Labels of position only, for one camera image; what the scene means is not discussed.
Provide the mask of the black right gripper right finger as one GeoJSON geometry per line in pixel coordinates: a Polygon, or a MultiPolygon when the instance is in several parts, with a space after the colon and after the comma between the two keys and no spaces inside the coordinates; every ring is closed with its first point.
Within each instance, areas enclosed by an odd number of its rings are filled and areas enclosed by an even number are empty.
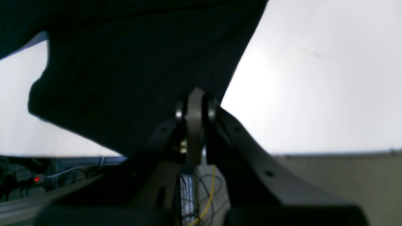
{"type": "Polygon", "coordinates": [[[207,162],[222,173],[224,226],[366,226],[362,208],[291,172],[257,144],[212,94],[203,98],[207,162]]]}

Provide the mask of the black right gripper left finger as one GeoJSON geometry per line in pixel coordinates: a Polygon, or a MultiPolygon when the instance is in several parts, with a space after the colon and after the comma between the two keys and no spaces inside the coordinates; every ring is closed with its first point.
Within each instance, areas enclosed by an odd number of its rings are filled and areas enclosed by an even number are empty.
{"type": "Polygon", "coordinates": [[[181,226],[175,200],[185,155],[187,101],[179,101],[147,141],[95,182],[47,205],[36,226],[181,226]]]}

